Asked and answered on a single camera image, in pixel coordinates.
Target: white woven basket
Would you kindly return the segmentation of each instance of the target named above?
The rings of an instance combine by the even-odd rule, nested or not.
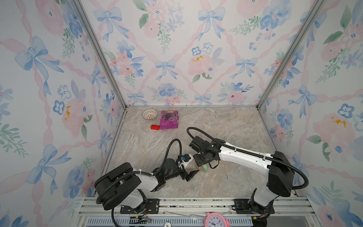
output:
[[[156,110],[148,109],[148,110],[144,111],[144,113],[142,114],[142,117],[145,120],[151,121],[151,120],[154,120],[157,115],[158,115],[158,113]]]

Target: metal corner post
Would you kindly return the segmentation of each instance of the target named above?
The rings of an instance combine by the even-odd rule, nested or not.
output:
[[[265,101],[268,99],[270,93],[272,92],[272,90],[274,89],[276,83],[280,79],[281,74],[284,72],[284,70],[286,69],[287,65],[290,62],[290,59],[292,59],[295,52],[299,48],[300,43],[302,42],[302,39],[305,37],[308,30],[313,25],[316,17],[318,16],[319,12],[323,8],[325,2],[326,2],[326,0],[315,0],[315,2],[313,4],[313,6],[311,7],[308,15],[306,16],[306,20],[304,21],[304,23],[302,23],[299,31],[297,32],[296,38],[291,43],[291,45],[288,48],[284,58],[282,59],[281,65],[277,68],[275,75],[272,77],[272,79],[269,82],[269,84],[267,85],[267,88],[266,88],[265,92],[263,93],[260,101],[258,102],[258,104],[257,104],[257,109],[258,110],[260,110],[260,108],[263,106]]]
[[[70,3],[72,5],[72,7],[74,8],[74,11],[76,13],[76,15],[78,16],[78,19],[80,20],[88,38],[90,41],[90,44],[92,45],[96,55],[99,57],[100,59],[100,64],[102,65],[102,68],[105,72],[106,77],[108,78],[108,80],[110,81],[111,87],[114,90],[117,99],[120,101],[121,105],[122,105],[122,109],[125,110],[126,108],[126,103],[122,98],[121,92],[117,86],[116,80],[112,75],[111,69],[109,67],[109,65],[107,64],[107,60],[102,52],[102,48],[97,40],[96,34],[94,33],[94,30],[92,29],[92,26],[89,22],[89,19],[87,17],[87,14],[85,13],[85,10],[83,8],[83,5],[81,3],[81,0],[70,0]]]

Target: mounting plate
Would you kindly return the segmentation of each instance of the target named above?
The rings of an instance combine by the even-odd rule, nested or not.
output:
[[[146,214],[157,214],[159,213],[159,201],[160,199],[147,199]],[[134,210],[129,206],[121,207],[120,214],[135,214]]]
[[[254,214],[251,209],[251,205],[248,204],[249,199],[234,199],[234,206],[237,214]],[[271,214],[274,214],[275,210],[272,207]]]

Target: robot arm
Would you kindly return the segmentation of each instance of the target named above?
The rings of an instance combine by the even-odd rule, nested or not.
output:
[[[190,129],[202,132],[212,141],[205,141],[198,136],[193,137],[189,133]],[[224,140],[215,139],[194,127],[189,127],[187,132],[193,139],[189,147],[194,149],[197,154],[193,156],[190,154],[182,155],[181,142],[174,139],[168,146],[163,164],[160,168],[154,169],[153,173],[133,169],[129,163],[124,163],[100,177],[95,182],[95,188],[99,194],[96,202],[102,203],[105,210],[113,209],[121,204],[129,206],[135,213],[140,213],[147,203],[147,198],[141,189],[158,191],[165,185],[166,180],[178,176],[181,176],[183,180],[190,181],[199,171],[191,171],[189,174],[186,172],[185,167],[193,160],[199,167],[207,163],[211,166],[211,162],[214,160],[218,163],[219,161],[234,162],[268,176],[268,182],[255,189],[248,201],[248,206],[242,208],[252,210],[255,213],[262,214],[267,209],[269,210],[273,200],[278,196],[289,197],[291,190],[301,189],[308,185],[307,177],[299,169],[292,166],[281,152],[259,153],[236,147]],[[180,145],[180,154],[176,161],[167,158],[169,148],[174,141],[178,141]],[[303,177],[303,185],[292,186],[295,172]]]
[[[193,137],[189,133],[190,129],[203,133],[212,141],[205,141],[198,136]],[[189,127],[187,132],[193,139],[189,147],[197,152],[194,159],[198,166],[207,163],[210,165],[213,160],[218,161],[218,163],[219,161],[229,161],[247,166],[268,176],[268,182],[253,192],[248,202],[250,207],[245,207],[246,210],[251,209],[256,213],[263,213],[278,196],[289,197],[292,189],[304,188],[308,184],[306,176],[299,169],[292,166],[281,152],[275,151],[274,154],[269,154],[243,149],[224,140],[215,139],[194,127]],[[295,171],[304,178],[304,185],[292,186]]]

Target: marble floor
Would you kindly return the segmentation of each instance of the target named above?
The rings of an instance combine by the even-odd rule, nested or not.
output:
[[[229,107],[179,107],[153,108],[158,116],[153,121],[146,121],[142,113],[149,108],[128,108],[120,138],[111,158],[108,171],[124,162],[131,163],[135,169],[152,171],[159,167],[165,151],[174,138],[181,140],[183,154],[195,154],[188,145],[192,141],[187,134],[187,127],[198,127],[211,136],[223,139],[233,145],[262,153],[274,153],[271,139],[263,126],[256,108]],[[159,125],[162,110],[179,111],[179,128],[167,130],[151,130],[151,125]],[[195,136],[208,139],[201,133],[191,130]],[[175,142],[168,158],[176,159],[179,145]],[[200,171],[189,182],[181,177],[168,180],[165,187],[157,192],[145,191],[146,196],[203,196],[203,197],[249,197],[253,190],[267,182],[267,177],[250,168],[221,161],[216,169],[204,168],[193,162],[186,170]]]

